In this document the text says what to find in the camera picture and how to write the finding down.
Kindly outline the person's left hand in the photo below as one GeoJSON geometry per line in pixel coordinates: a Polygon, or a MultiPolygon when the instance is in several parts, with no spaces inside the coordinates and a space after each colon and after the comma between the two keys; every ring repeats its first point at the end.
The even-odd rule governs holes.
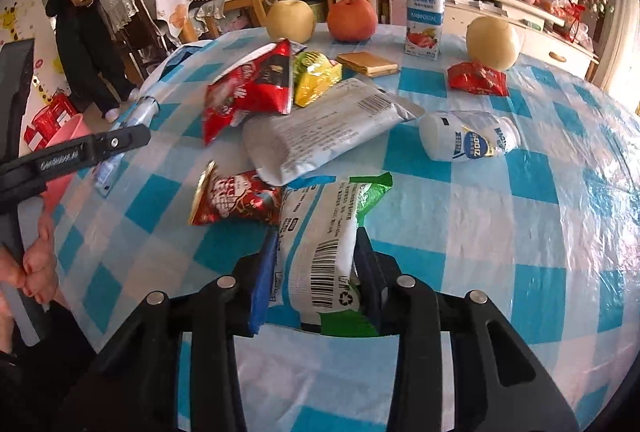
{"type": "MultiPolygon", "coordinates": [[[[39,304],[56,303],[68,310],[70,307],[58,282],[58,259],[54,253],[54,222],[47,210],[43,210],[37,226],[37,237],[25,251],[23,264],[18,265],[1,246],[1,281],[39,304]]],[[[15,357],[20,340],[17,324],[4,294],[1,295],[1,354],[15,357]]]]}

